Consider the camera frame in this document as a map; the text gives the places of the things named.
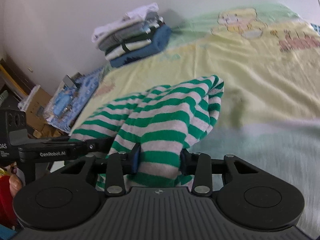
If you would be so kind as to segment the person's left hand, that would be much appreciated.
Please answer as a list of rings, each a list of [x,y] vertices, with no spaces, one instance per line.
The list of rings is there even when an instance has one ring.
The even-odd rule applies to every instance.
[[[23,183],[18,178],[18,176],[16,176],[15,174],[12,174],[9,178],[9,188],[13,198],[21,190],[22,187],[23,187]]]

